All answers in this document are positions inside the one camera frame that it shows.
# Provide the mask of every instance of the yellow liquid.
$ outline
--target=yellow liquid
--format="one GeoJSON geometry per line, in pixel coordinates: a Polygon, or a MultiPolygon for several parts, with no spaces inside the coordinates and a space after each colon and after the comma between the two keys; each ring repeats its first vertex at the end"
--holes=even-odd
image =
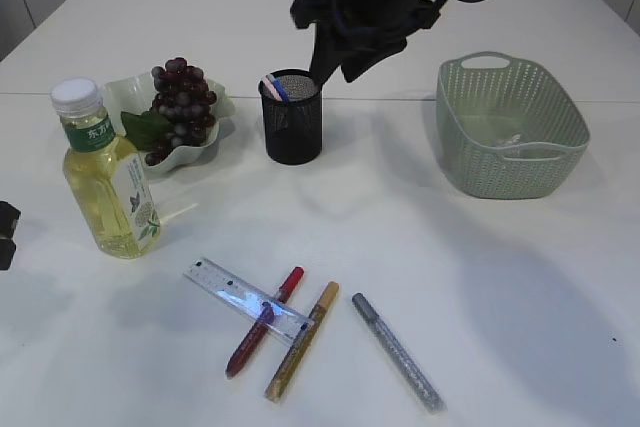
{"type": "MultiPolygon", "coordinates": [[[[63,125],[88,128],[107,117],[103,108],[81,119],[63,118],[63,125]]],[[[140,250],[127,214],[111,184],[111,177],[120,162],[138,150],[127,139],[116,136],[105,148],[95,152],[76,152],[69,149],[64,158],[63,171],[100,250],[109,255],[133,259],[145,254],[158,235],[140,250]]]]}

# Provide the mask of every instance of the green leaf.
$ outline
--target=green leaf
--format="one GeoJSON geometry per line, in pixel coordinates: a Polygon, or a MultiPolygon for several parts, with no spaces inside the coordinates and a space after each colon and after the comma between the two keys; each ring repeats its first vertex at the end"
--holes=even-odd
{"type": "Polygon", "coordinates": [[[144,239],[148,234],[149,234],[149,226],[147,225],[144,229],[142,229],[142,232],[140,232],[140,237],[138,237],[138,240],[144,239]]]}
{"type": "Polygon", "coordinates": [[[161,140],[171,127],[171,122],[155,112],[145,112],[144,115],[121,112],[120,118],[127,132],[127,139],[138,150],[153,150],[154,144],[161,140]]]}

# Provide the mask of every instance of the black object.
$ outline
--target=black object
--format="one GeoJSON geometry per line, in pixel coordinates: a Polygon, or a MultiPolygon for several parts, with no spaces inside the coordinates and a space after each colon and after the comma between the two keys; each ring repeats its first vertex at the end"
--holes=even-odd
{"type": "Polygon", "coordinates": [[[0,201],[0,270],[9,270],[16,244],[13,234],[18,225],[20,211],[8,202],[0,201]]]}
{"type": "Polygon", "coordinates": [[[315,159],[322,150],[322,92],[304,70],[273,73],[289,102],[273,98],[260,82],[262,117],[267,154],[276,162],[299,165],[315,159]]]}
{"type": "Polygon", "coordinates": [[[310,71],[322,86],[338,67],[345,80],[353,82],[381,60],[402,52],[407,36],[430,29],[447,1],[294,0],[291,16],[299,29],[316,24],[310,71]]]}

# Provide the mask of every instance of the basket handle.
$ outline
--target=basket handle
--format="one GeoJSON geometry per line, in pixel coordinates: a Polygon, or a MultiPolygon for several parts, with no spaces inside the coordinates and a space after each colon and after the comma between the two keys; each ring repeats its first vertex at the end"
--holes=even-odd
{"type": "Polygon", "coordinates": [[[514,145],[508,149],[497,152],[496,155],[505,162],[540,162],[540,161],[555,161],[560,160],[567,155],[575,152],[574,147],[566,147],[564,145],[550,144],[547,142],[532,142],[530,144],[523,144],[521,146],[514,145]],[[518,157],[508,157],[510,152],[519,153],[523,150],[552,150],[558,153],[556,157],[543,157],[540,159],[520,159],[518,157]]]}
{"type": "Polygon", "coordinates": [[[501,52],[494,52],[491,50],[485,50],[483,52],[475,52],[473,54],[469,54],[469,55],[465,55],[464,57],[460,57],[459,59],[457,59],[455,62],[457,64],[460,65],[460,67],[462,67],[463,69],[467,69],[468,67],[465,67],[464,65],[462,65],[464,62],[466,62],[467,60],[472,60],[472,59],[481,59],[483,57],[489,57],[489,58],[494,58],[494,59],[502,59],[502,60],[506,60],[508,62],[507,65],[505,65],[504,67],[485,67],[487,69],[506,69],[507,67],[509,67],[509,64],[511,64],[511,62],[513,62],[514,60],[519,60],[516,59],[515,57],[511,57],[510,55],[507,54],[503,54],[501,52]]]}

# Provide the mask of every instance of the bunch of grapes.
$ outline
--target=bunch of grapes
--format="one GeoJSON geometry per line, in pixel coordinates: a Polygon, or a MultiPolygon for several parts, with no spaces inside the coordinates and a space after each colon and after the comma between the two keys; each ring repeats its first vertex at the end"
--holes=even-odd
{"type": "Polygon", "coordinates": [[[172,124],[145,158],[148,165],[156,165],[176,147],[197,147],[207,141],[209,129],[216,123],[211,106],[218,98],[209,90],[202,69],[189,65],[182,57],[168,60],[164,68],[154,67],[151,75],[158,93],[149,111],[164,116],[172,124]]]}

